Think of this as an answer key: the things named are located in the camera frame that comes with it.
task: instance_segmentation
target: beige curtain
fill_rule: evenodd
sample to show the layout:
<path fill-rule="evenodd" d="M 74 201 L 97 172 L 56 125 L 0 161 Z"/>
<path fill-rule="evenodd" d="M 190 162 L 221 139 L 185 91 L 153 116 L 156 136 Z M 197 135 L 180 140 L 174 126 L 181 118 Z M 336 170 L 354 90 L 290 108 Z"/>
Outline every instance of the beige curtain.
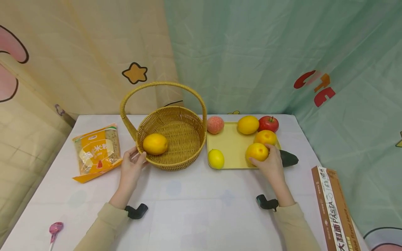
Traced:
<path fill-rule="evenodd" d="M 136 86 L 177 75 L 163 0 L 4 0 L 0 26 L 1 246 L 78 115 L 118 114 Z M 181 100 L 146 88 L 126 110 Z"/>

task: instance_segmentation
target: yellow tray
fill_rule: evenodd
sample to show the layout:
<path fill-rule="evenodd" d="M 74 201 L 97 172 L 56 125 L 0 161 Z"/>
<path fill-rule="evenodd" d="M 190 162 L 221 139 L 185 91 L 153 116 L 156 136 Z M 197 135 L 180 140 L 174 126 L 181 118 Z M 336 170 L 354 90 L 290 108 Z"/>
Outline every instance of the yellow tray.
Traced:
<path fill-rule="evenodd" d="M 237 122 L 225 122 L 224 129 L 218 134 L 207 133 L 207 149 L 218 149 L 225 157 L 222 169 L 255 169 L 246 161 L 246 150 L 253 144 L 257 133 L 244 135 L 237 131 Z M 279 140 L 276 144 L 281 149 Z"/>

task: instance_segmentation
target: black clip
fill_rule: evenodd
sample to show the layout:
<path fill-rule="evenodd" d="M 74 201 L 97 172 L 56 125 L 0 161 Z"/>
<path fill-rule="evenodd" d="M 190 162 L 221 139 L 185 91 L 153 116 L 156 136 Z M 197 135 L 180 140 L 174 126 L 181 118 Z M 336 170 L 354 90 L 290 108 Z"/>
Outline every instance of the black clip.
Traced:
<path fill-rule="evenodd" d="M 147 205 L 141 203 L 137 209 L 126 206 L 124 210 L 128 212 L 128 217 L 130 219 L 138 220 L 144 216 L 145 212 L 148 210 L 148 207 Z"/>
<path fill-rule="evenodd" d="M 276 208 L 279 206 L 277 199 L 267 200 L 267 198 L 265 198 L 264 194 L 260 194 L 257 196 L 257 204 L 262 209 L 265 209 L 265 210 L 269 210 L 269 209 L 276 210 Z"/>

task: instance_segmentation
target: lemon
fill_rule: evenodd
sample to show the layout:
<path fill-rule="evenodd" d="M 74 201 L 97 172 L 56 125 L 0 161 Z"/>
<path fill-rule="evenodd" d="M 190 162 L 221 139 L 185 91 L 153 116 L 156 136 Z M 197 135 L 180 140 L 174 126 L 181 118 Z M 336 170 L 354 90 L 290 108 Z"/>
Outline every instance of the lemon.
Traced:
<path fill-rule="evenodd" d="M 250 162 L 249 158 L 253 157 L 256 160 L 264 161 L 268 157 L 268 148 L 261 143 L 254 143 L 248 146 L 246 150 L 246 160 Z"/>
<path fill-rule="evenodd" d="M 237 129 L 239 130 L 239 132 L 241 132 L 243 134 L 255 133 L 257 131 L 258 127 L 260 127 L 260 122 L 254 116 L 242 117 L 237 122 Z"/>
<path fill-rule="evenodd" d="M 224 155 L 221 151 L 212 149 L 208 153 L 208 163 L 212 168 L 222 169 L 225 163 Z"/>
<path fill-rule="evenodd" d="M 142 147 L 149 154 L 159 155 L 168 149 L 168 140 L 162 134 L 152 133 L 145 137 Z"/>

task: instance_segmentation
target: basket handle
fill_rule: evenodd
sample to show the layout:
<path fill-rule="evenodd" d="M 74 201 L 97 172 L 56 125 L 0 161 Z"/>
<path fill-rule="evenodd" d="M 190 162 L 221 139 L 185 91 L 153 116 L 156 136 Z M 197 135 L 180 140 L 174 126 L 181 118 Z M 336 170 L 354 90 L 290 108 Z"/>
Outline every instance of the basket handle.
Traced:
<path fill-rule="evenodd" d="M 167 81 L 156 81 L 156 82 L 146 83 L 146 84 L 138 86 L 134 90 L 130 91 L 124 97 L 124 99 L 121 101 L 121 104 L 120 104 L 120 116 L 121 116 L 121 119 L 123 120 L 124 125 L 127 127 L 129 133 L 131 134 L 131 136 L 133 137 L 133 139 L 135 141 L 137 141 L 137 129 L 133 126 L 133 124 L 127 118 L 127 115 L 125 113 L 125 105 L 126 105 L 128 99 L 134 93 L 138 92 L 141 89 L 151 87 L 151 86 L 175 86 L 175 87 L 180 87 L 180 88 L 190 92 L 191 94 L 193 94 L 198 99 L 198 101 L 201 103 L 201 107 L 202 107 L 202 124 L 203 124 L 203 127 L 204 127 L 204 131 L 207 130 L 207 109 L 205 108 L 205 103 L 202 100 L 201 96 L 195 90 L 193 90 L 192 88 L 190 88 L 188 86 L 185 86 L 183 84 L 179 84 L 179 83 L 167 82 Z"/>

